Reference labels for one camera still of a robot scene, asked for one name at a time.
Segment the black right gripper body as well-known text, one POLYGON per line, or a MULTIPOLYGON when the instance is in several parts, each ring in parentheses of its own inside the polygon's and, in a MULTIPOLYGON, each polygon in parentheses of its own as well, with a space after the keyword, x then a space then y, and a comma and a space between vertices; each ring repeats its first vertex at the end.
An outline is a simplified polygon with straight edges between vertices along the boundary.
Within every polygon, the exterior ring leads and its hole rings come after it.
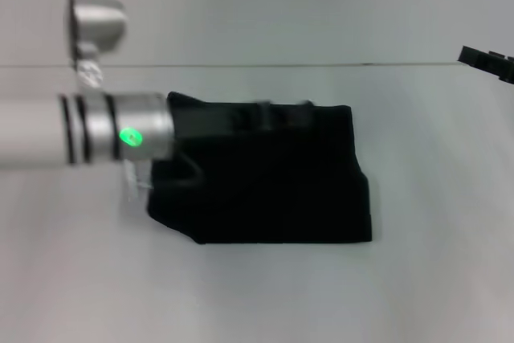
POLYGON ((513 84, 513 58, 493 51, 480 52, 476 67, 480 71, 497 76, 499 80, 513 84))

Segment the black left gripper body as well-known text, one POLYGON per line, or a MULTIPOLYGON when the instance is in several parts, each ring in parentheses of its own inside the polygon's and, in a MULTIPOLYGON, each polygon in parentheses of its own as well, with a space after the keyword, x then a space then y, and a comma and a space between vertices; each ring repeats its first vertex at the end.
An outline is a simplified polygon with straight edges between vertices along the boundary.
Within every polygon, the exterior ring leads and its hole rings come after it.
POLYGON ((168 94, 167 104, 176 141, 256 135, 265 131, 260 104, 206 102, 178 92, 168 94))

